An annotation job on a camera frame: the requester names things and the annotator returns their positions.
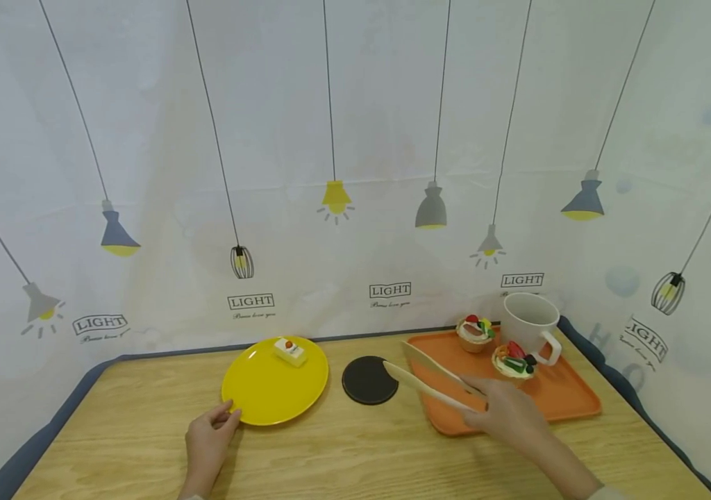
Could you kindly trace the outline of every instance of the white mug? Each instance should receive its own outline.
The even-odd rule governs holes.
[[[518,292],[509,294],[503,300],[501,318],[502,342],[514,341],[526,353],[533,354],[536,361],[554,365],[561,355],[561,343],[550,333],[561,316],[552,302],[539,295]],[[550,344],[552,354],[549,359],[541,357],[544,344]]]

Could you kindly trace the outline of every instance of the cupcake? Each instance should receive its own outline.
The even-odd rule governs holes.
[[[478,320],[475,315],[466,316],[455,328],[461,347],[469,353],[480,353],[494,340],[492,323],[485,317]]]
[[[517,388],[536,375],[536,359],[525,354],[514,342],[494,350],[492,366],[499,380],[510,382]]]

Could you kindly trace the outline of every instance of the wooden table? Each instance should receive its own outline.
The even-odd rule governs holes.
[[[312,409],[275,427],[246,427],[213,499],[559,499],[543,474],[490,437],[445,437],[419,396],[401,386],[380,406],[341,388],[346,364],[366,354],[407,367],[411,335],[321,342],[331,374]],[[636,499],[711,499],[566,337],[564,356],[603,402],[603,414],[554,430],[604,482]],[[15,500],[174,500],[183,482],[183,434],[218,404],[239,351],[120,362],[106,370]]]

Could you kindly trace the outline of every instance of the dessert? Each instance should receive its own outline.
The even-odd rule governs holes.
[[[492,354],[492,365],[496,378],[508,381],[515,386],[528,382],[536,374],[536,358],[533,354],[525,354],[517,343],[509,342],[497,347]]]
[[[272,346],[272,351],[275,352],[278,358],[296,368],[302,367],[306,360],[305,349],[283,337],[278,338],[275,345]]]
[[[458,340],[466,352],[480,353],[492,340],[494,331],[492,322],[485,317],[478,319],[475,315],[466,316],[455,328]]]

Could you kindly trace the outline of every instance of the mug handle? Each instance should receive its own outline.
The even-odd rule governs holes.
[[[550,347],[552,348],[552,353],[550,354],[550,359],[542,358],[539,353],[534,353],[533,357],[536,358],[536,361],[538,361],[539,363],[547,365],[547,367],[552,367],[552,365],[554,365],[555,362],[558,361],[558,358],[561,356],[561,342],[555,340],[555,337],[552,336],[552,333],[546,330],[543,330],[540,335],[544,337],[547,343],[550,344]]]

